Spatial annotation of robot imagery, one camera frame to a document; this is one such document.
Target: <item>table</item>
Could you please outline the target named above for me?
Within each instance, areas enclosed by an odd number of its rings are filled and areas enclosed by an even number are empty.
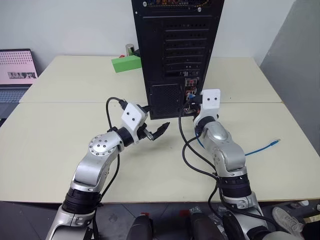
[[[121,113],[118,104],[110,105],[115,126]],[[320,158],[284,104],[222,103],[219,115],[246,153],[281,139],[247,157],[259,201],[320,198]],[[148,129],[155,131],[166,121],[148,120]],[[207,201],[215,183],[184,164],[178,119],[169,121],[159,139],[143,139],[121,153],[119,174],[103,202]],[[61,203],[90,139],[107,125],[104,103],[19,104],[0,128],[0,201]],[[187,138],[193,137],[192,118],[183,118],[182,125]],[[193,146],[209,158],[196,142]],[[186,156],[194,166],[210,170],[189,151]],[[116,165],[114,161],[106,183]]]
[[[113,58],[57,56],[20,103],[105,103],[111,96],[145,103],[142,69],[115,73]],[[204,88],[221,89],[222,103],[281,102],[251,57],[212,58]]]

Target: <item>green box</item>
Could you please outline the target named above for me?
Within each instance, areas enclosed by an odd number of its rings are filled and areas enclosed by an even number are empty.
[[[124,72],[132,69],[139,69],[142,67],[141,59],[138,56],[118,57],[111,60],[116,73]]]

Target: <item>sneaker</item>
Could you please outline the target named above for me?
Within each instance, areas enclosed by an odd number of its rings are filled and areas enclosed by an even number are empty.
[[[295,217],[291,216],[280,207],[275,207],[272,209],[272,216],[279,226],[299,239],[304,239],[301,235],[301,232],[305,225],[298,222]]]

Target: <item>white wall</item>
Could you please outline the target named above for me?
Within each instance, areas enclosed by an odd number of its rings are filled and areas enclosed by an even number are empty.
[[[214,56],[262,62],[294,0],[225,0]],[[56,55],[109,55],[138,41],[131,0],[0,0],[0,49],[31,48],[41,72]]]

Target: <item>black computer case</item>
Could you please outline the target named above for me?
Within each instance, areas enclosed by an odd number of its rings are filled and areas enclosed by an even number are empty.
[[[224,0],[132,0],[151,119],[178,117],[189,94],[201,92],[223,5]]]

